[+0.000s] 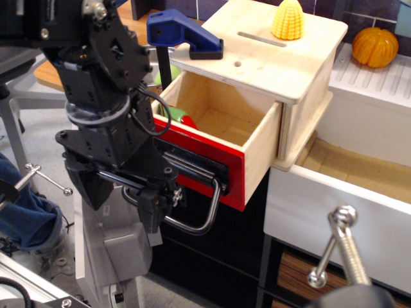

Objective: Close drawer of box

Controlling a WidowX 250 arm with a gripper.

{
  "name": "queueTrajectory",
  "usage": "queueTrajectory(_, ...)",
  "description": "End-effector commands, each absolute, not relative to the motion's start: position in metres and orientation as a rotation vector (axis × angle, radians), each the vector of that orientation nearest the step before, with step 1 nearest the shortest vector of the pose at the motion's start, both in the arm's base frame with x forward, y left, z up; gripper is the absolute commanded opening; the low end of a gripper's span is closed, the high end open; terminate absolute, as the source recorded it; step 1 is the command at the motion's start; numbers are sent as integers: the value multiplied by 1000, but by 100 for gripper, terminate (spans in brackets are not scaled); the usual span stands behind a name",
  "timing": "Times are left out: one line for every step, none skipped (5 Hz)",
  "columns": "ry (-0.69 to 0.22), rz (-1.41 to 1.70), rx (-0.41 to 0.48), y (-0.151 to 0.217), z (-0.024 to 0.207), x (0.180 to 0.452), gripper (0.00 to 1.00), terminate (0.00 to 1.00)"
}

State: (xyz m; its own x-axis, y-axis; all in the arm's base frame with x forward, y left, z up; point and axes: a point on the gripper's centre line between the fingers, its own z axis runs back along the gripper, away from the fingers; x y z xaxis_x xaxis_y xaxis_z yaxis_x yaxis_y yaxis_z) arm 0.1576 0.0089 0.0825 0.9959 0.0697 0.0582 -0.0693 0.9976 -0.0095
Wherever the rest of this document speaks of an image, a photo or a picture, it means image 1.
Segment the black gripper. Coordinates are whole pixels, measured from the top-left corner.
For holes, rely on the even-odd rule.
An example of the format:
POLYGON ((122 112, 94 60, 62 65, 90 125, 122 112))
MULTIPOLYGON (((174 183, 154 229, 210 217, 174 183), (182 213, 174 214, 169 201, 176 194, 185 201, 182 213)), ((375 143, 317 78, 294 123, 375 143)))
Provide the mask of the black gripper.
POLYGON ((186 206, 184 188, 169 196, 156 190, 174 189, 177 172, 154 146, 158 132, 149 101, 123 101, 105 111, 68 101, 66 112, 75 128, 57 133, 56 140, 72 183, 93 210, 108 200, 114 183, 148 187, 137 208, 146 233, 155 234, 174 207, 186 206))

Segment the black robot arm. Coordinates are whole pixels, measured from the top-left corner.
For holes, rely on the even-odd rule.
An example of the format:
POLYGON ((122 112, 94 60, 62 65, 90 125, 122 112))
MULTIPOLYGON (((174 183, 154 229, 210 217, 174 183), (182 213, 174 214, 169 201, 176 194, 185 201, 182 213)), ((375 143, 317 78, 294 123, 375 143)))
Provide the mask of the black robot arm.
POLYGON ((177 172, 155 148, 160 136, 144 77, 147 50, 114 1, 2 1, 1 44, 39 49, 62 82, 74 130, 57 133, 66 170, 94 209, 114 184, 149 234, 182 199, 177 172))

